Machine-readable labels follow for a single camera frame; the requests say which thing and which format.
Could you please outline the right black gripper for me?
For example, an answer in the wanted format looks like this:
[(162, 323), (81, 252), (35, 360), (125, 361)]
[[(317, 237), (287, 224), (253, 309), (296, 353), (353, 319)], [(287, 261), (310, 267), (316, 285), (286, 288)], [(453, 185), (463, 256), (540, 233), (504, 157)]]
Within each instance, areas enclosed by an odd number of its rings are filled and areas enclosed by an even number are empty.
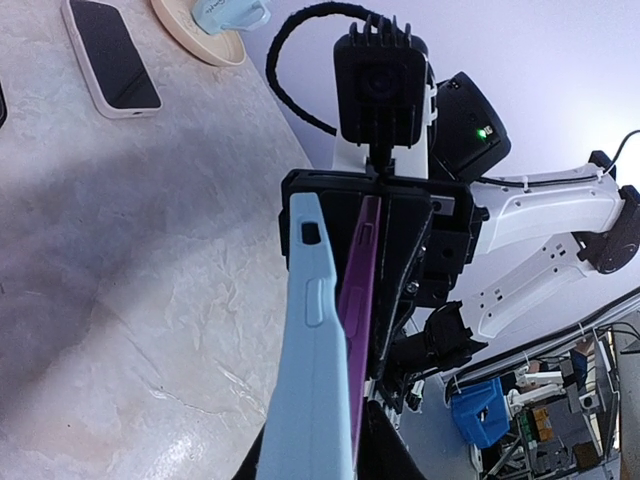
[(367, 361), (367, 373), (378, 380), (385, 369), (405, 284), (430, 224), (426, 252), (419, 257), (423, 265), (412, 275), (419, 284), (414, 302), (423, 308), (436, 308), (447, 301), (458, 275), (473, 259), (488, 210), (477, 207), (469, 186), (460, 182), (399, 176), (380, 181), (368, 173), (294, 169), (281, 182), (279, 228), (285, 257), (289, 255), (289, 198), (308, 192), (320, 200), (337, 291), (342, 288), (362, 200), (366, 196), (383, 199)]

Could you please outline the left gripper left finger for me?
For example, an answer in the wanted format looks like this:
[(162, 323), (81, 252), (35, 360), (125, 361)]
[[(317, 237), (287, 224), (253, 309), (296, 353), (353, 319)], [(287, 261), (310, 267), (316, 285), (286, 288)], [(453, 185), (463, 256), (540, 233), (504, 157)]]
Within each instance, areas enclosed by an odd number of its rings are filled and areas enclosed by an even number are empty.
[(261, 428), (253, 444), (247, 452), (234, 475), (234, 480), (255, 480), (264, 436), (264, 428)]

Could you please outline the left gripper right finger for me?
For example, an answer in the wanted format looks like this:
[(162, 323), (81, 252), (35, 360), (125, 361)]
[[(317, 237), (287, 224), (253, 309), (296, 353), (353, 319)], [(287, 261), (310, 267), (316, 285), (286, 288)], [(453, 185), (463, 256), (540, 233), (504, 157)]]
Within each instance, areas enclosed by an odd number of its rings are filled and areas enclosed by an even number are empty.
[(424, 480), (399, 435), (376, 401), (363, 409), (357, 459), (359, 479)]

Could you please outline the light blue phone case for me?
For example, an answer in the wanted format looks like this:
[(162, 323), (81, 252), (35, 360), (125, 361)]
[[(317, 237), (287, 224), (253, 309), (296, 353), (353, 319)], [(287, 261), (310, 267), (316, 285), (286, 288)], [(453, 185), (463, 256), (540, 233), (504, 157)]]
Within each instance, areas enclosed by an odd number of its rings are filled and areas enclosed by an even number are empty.
[(347, 349), (334, 257), (318, 196), (294, 194), (289, 210), (286, 319), (256, 476), (350, 479)]

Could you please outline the black phone case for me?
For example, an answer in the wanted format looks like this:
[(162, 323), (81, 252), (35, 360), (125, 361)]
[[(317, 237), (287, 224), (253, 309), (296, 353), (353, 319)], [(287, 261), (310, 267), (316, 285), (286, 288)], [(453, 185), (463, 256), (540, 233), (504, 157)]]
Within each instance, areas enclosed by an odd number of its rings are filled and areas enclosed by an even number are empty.
[(2, 84), (0, 85), (0, 128), (3, 127), (8, 117), (8, 109)]

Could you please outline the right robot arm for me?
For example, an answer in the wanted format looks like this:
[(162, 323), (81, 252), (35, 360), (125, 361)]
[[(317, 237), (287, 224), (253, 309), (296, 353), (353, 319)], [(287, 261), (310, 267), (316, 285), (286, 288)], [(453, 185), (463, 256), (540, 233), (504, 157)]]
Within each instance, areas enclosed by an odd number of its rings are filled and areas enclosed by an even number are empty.
[(462, 367), (561, 285), (635, 256), (639, 195), (606, 166), (475, 185), (396, 176), (395, 148), (427, 157), (431, 73), (369, 64), (336, 85), (339, 139), (368, 147), (366, 169), (283, 180), (282, 378), (357, 386)]

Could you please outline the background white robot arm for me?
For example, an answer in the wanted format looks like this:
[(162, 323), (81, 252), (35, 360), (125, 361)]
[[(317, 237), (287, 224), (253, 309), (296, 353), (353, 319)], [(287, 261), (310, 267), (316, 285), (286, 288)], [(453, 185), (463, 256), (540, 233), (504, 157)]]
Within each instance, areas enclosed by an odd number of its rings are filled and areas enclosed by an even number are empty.
[(509, 408), (519, 410), (525, 406), (548, 398), (564, 395), (566, 388), (560, 371), (529, 373), (527, 367), (515, 371), (516, 386), (524, 389), (522, 393), (512, 389), (505, 396)]

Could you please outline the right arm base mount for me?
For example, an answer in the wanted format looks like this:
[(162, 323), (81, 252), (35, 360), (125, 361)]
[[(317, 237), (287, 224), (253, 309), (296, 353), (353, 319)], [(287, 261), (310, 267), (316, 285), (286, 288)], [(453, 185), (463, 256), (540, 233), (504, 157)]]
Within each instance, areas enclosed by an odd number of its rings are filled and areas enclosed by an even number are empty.
[(444, 304), (430, 314), (420, 332), (391, 344), (378, 391), (395, 413), (403, 411), (418, 382), (466, 365), (488, 346), (473, 338), (472, 329), (464, 324), (462, 306), (460, 301)]

